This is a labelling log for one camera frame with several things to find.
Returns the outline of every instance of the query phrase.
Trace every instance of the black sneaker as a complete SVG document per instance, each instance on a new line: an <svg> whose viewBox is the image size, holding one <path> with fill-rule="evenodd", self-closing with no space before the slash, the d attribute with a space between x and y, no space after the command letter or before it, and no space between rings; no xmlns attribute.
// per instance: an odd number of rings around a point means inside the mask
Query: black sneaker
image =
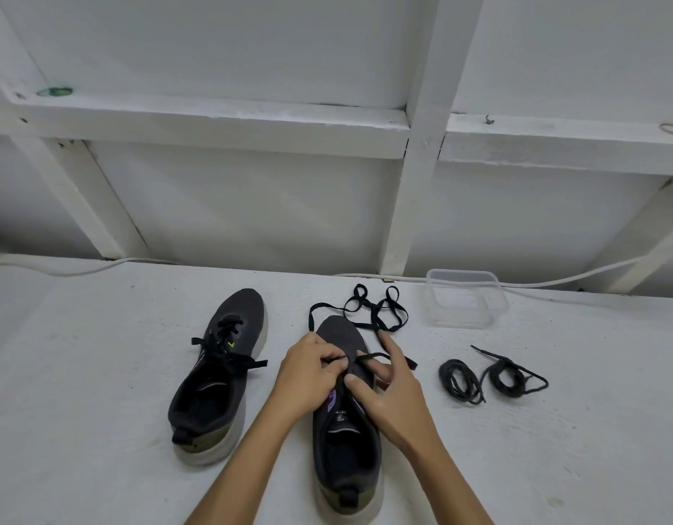
<svg viewBox="0 0 673 525"><path fill-rule="evenodd" d="M375 387L371 372L355 362L356 351L368 347L356 327L333 315L317 330L326 342L349 358L348 373ZM363 407L343 384L343 376L314 412L312 442L318 510L329 523L369 523L383 505L380 433Z"/></svg>
<svg viewBox="0 0 673 525"><path fill-rule="evenodd" d="M191 339L201 352L168 408L174 451L185 463L205 466L236 446L244 427L247 371L267 365L254 358L268 329L261 295L242 289L218 308L204 338Z"/></svg>

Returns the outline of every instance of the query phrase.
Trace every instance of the forearm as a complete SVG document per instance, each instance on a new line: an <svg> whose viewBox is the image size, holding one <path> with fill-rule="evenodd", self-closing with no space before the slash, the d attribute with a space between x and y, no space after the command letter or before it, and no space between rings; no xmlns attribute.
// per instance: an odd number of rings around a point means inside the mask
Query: forearm
<svg viewBox="0 0 673 525"><path fill-rule="evenodd" d="M439 525L494 525L440 439L407 456Z"/></svg>
<svg viewBox="0 0 673 525"><path fill-rule="evenodd" d="M261 498L295 420L271 397L185 525L246 525Z"/></svg>

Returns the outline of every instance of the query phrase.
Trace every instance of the person's left hand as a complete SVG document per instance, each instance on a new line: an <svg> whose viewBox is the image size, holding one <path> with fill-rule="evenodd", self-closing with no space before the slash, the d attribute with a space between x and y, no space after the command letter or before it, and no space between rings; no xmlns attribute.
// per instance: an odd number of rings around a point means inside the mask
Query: person's left hand
<svg viewBox="0 0 673 525"><path fill-rule="evenodd" d="M344 352L334 344L327 344L316 333L308 333L285 354L269 399L296 421L316 410L336 385L337 377L349 366L346 358L328 365L321 360L342 355Z"/></svg>

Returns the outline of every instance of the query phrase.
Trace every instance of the white table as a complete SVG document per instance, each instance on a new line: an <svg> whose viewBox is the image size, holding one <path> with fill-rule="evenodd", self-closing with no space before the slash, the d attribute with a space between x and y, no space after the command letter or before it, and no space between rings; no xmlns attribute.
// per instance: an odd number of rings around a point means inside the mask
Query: white table
<svg viewBox="0 0 673 525"><path fill-rule="evenodd" d="M250 372L248 424L306 332L308 308L343 303L356 282L154 264L53 279L0 267L0 525L182 523L222 469L184 467L171 448L166 410L195 362L191 336L234 291L263 295L269 366ZM374 299L387 287L362 282ZM423 286L398 286L410 322L395 339L419 363L441 436L499 525L673 523L673 299L509 292L493 329L452 330L426 324ZM508 400L487 383L486 405L455 402L437 369L460 358L480 373L490 361L470 344L511 357L550 388ZM376 522L433 522L387 442L384 468ZM305 419L280 452L257 523L318 522L311 472Z"/></svg>

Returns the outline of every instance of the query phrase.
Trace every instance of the clear plastic container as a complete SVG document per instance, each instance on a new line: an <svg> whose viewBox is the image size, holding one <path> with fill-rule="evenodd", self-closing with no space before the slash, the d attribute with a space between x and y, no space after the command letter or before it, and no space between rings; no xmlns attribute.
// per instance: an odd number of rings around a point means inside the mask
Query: clear plastic container
<svg viewBox="0 0 673 525"><path fill-rule="evenodd" d="M491 272L431 269L426 285L429 315L435 326L481 330L509 309L499 280Z"/></svg>

